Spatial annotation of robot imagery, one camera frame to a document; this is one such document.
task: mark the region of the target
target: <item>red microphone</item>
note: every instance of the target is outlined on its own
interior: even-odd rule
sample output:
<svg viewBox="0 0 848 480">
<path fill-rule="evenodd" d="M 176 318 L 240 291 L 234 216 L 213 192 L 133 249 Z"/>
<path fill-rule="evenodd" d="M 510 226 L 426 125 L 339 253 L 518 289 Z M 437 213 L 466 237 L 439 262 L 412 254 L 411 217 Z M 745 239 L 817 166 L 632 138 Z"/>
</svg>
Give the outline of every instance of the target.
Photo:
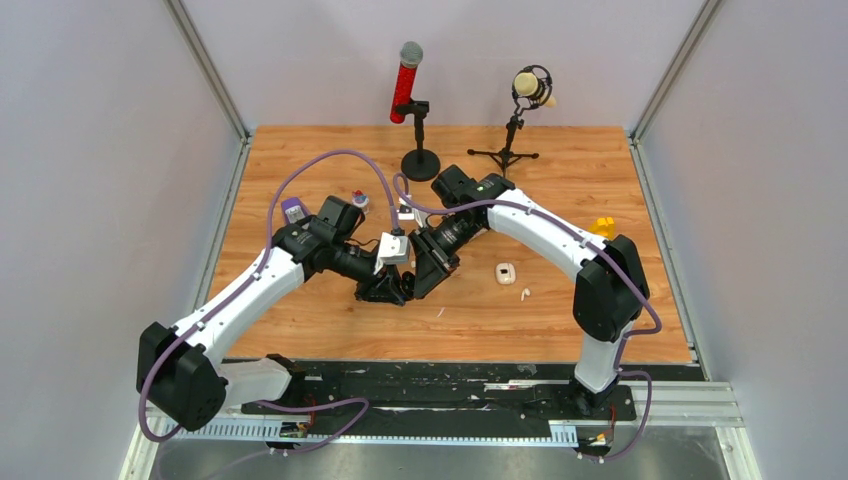
<svg viewBox="0 0 848 480">
<path fill-rule="evenodd" d="M 415 42 L 406 42 L 400 49 L 400 69 L 395 85 L 395 96 L 392 99 L 392 111 L 389 119 L 394 123 L 403 123 L 404 115 L 395 112 L 398 105 L 406 105 L 412 96 L 412 84 L 415 82 L 415 72 L 418 64 L 424 58 L 424 50 Z"/>
</svg>

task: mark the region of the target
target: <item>white wall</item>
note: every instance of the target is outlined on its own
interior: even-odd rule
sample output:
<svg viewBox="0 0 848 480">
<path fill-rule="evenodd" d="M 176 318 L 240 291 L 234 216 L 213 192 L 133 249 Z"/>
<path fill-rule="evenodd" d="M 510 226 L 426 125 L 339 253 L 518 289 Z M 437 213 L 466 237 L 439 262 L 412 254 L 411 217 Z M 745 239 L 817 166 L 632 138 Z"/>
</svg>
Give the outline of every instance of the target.
<svg viewBox="0 0 848 480">
<path fill-rule="evenodd" d="M 505 124 L 512 76 L 537 63 L 559 107 L 528 124 L 629 128 L 702 0 L 185 3 L 251 128 L 389 123 L 407 40 L 424 48 L 413 98 L 429 123 Z"/>
<path fill-rule="evenodd" d="M 724 3 L 645 141 L 763 477 L 845 478 L 848 4 Z"/>
<path fill-rule="evenodd" d="M 113 479 L 237 141 L 163 2 L 0 4 L 0 477 Z"/>
</svg>

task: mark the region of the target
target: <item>microphone head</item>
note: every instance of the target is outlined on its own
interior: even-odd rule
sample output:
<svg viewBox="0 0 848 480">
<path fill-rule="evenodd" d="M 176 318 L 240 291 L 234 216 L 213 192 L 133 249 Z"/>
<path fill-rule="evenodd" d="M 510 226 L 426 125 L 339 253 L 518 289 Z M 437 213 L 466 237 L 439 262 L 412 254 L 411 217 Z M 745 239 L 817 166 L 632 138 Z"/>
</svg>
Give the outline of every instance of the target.
<svg viewBox="0 0 848 480">
<path fill-rule="evenodd" d="M 516 93 L 522 97 L 526 97 L 533 95 L 536 89 L 539 88 L 539 79 L 532 72 L 521 72 L 515 76 L 512 86 L 515 87 Z"/>
<path fill-rule="evenodd" d="M 415 68 L 424 59 L 424 50 L 415 42 L 406 42 L 400 49 L 400 63 L 406 68 Z"/>
</svg>

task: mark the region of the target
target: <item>round stand base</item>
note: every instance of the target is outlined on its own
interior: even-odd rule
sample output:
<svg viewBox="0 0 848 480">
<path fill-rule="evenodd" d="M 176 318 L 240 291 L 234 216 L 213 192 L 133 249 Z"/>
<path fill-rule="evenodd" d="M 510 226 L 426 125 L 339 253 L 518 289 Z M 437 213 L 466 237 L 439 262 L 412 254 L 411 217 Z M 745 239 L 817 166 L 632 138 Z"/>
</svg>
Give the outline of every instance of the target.
<svg viewBox="0 0 848 480">
<path fill-rule="evenodd" d="M 438 155 L 430 150 L 423 150 L 418 158 L 418 150 L 412 150 L 403 156 L 400 171 L 413 182 L 426 182 L 436 178 L 442 169 Z"/>
</svg>

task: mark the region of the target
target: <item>wood grain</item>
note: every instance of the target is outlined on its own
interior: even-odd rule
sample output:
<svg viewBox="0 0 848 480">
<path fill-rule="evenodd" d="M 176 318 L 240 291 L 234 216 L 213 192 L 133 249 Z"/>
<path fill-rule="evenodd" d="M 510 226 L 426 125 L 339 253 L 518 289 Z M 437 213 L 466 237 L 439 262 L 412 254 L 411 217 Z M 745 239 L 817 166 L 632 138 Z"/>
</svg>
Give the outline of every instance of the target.
<svg viewBox="0 0 848 480">
<path fill-rule="evenodd" d="M 496 171 L 468 148 L 502 146 L 501 127 L 427 126 L 425 146 L 478 180 Z M 350 148 L 371 156 L 390 178 L 412 146 L 411 127 L 262 127 L 254 139 L 230 220 L 212 294 L 241 273 L 264 245 L 264 222 L 273 192 L 297 167 L 328 150 Z M 615 219 L 632 238 L 644 263 L 651 302 L 664 320 L 658 334 L 630 342 L 630 362 L 690 360 L 624 132 L 620 128 L 527 127 L 518 152 L 538 159 L 511 167 L 509 178 L 537 203 L 588 227 Z M 300 197 L 313 212 L 327 195 L 348 199 L 355 189 L 370 197 L 368 219 L 355 238 L 366 241 L 389 228 L 388 203 L 379 180 L 359 159 L 329 158 L 301 175 L 283 197 Z M 411 185 L 413 198 L 439 205 L 428 183 Z M 282 224 L 275 213 L 275 228 Z M 413 223 L 405 225 L 407 230 Z M 457 272 L 426 299 L 400 308 L 353 298 L 354 284 L 332 272 L 316 275 L 272 307 L 236 343 L 233 356 L 281 353 L 293 358 L 573 362 L 582 332 L 571 316 L 574 287 L 565 275 L 528 248 L 486 233 L 460 251 Z M 494 268 L 512 262 L 517 282 L 500 286 Z M 531 296 L 520 301 L 521 291 Z M 444 313 L 438 316 L 441 309 Z M 637 326 L 650 324 L 644 314 Z"/>
</svg>

